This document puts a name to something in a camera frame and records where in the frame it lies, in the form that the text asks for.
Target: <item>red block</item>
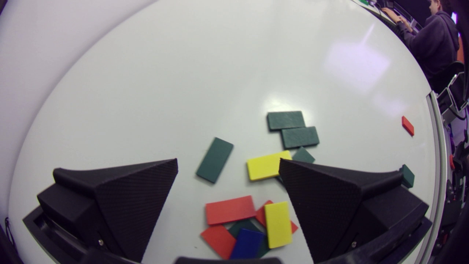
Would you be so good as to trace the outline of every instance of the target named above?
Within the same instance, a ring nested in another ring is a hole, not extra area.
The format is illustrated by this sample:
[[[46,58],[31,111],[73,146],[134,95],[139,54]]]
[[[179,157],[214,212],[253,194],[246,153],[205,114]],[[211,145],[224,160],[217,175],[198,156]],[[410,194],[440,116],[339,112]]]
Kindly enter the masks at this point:
[[[203,231],[200,236],[223,259],[229,259],[231,251],[236,244],[236,239],[222,225],[214,225]]]
[[[223,224],[256,216],[252,196],[245,196],[205,205],[209,225]]]
[[[402,126],[409,132],[411,136],[414,136],[414,126],[407,120],[405,116],[402,116]]]
[[[266,204],[271,204],[273,203],[271,200],[266,201],[259,210],[256,211],[256,220],[261,223],[265,227],[265,210],[264,206]],[[293,221],[290,221],[292,224],[292,234],[295,233],[298,230],[298,227],[293,223]]]
[[[454,166],[453,154],[449,155],[449,167],[450,167],[452,170],[455,170],[455,169],[456,169],[456,167]]]

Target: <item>black pyramid-shaped mount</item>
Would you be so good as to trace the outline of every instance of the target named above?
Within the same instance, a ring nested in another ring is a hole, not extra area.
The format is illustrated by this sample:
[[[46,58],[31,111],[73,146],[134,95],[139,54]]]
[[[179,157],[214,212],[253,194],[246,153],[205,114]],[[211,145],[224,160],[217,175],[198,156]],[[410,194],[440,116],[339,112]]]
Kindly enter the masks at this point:
[[[96,200],[127,258],[140,262],[178,172],[177,159],[91,171],[55,169],[55,182]]]
[[[314,262],[329,259],[362,200],[402,181],[399,171],[371,173],[284,159],[279,173]]]

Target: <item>white table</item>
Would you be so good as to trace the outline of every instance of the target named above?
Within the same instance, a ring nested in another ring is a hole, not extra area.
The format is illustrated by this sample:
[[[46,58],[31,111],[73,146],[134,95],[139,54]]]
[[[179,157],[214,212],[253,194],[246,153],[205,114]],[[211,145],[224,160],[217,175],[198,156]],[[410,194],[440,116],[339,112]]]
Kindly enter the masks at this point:
[[[64,76],[36,117],[11,186],[9,215],[25,263],[51,259],[22,219],[56,167],[87,170],[177,157],[179,174],[144,263],[218,258],[199,234],[204,204],[252,195],[288,201],[274,179],[250,182],[246,160],[282,151],[269,111],[301,110],[321,143],[317,164],[393,171],[432,210],[435,141],[415,59],[372,14],[349,0],[161,0],[117,26]],[[405,115],[412,138],[401,126]],[[215,185],[195,176],[213,137],[234,144]],[[298,223],[290,205],[293,221]],[[412,263],[420,249],[407,258]],[[301,230],[271,250],[311,262]]]

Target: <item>blue block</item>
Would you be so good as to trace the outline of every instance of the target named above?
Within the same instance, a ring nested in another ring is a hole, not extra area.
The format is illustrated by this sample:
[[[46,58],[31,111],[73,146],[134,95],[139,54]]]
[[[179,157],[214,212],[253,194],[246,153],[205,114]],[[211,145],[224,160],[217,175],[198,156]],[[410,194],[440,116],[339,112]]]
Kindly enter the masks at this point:
[[[239,231],[230,259],[257,257],[257,253],[263,241],[263,233],[242,228]]]

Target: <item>wooden block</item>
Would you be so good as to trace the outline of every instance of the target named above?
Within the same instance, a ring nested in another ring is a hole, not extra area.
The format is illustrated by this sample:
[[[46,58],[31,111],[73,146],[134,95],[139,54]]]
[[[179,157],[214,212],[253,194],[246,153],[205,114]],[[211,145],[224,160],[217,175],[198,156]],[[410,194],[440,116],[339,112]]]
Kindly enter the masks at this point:
[[[257,252],[264,240],[264,233],[242,228],[236,238],[236,244],[230,259],[247,259],[257,257]]]
[[[233,144],[214,138],[196,174],[215,183],[232,150]]]
[[[281,158],[291,160],[290,151],[249,159],[247,162],[249,179],[260,180],[277,176]]]
[[[209,225],[223,224],[256,216],[252,196],[244,196],[205,205]]]
[[[295,155],[293,155],[293,160],[301,161],[301,162],[308,162],[313,163],[316,159],[311,156],[311,154],[303,147],[299,148]]]
[[[256,211],[256,220],[265,227],[265,209],[264,206],[267,204],[273,204],[271,200],[266,201],[261,208],[259,208]],[[290,221],[291,226],[292,226],[292,234],[295,233],[298,230],[298,226],[293,223],[293,221]]]
[[[407,120],[405,116],[402,116],[402,126],[409,132],[411,136],[414,136],[414,126]]]
[[[319,144],[318,132],[315,126],[282,129],[284,148],[297,148]]]
[[[407,188],[412,188],[414,186],[415,175],[405,164],[402,166],[401,171],[404,174],[402,184]]]
[[[290,244],[292,242],[292,227],[288,214],[288,203],[267,204],[264,208],[269,248],[278,248]]]
[[[285,128],[305,127],[301,111],[270,112],[267,114],[269,129],[280,130]]]
[[[223,225],[210,226],[200,235],[221,258],[230,258],[236,239]]]

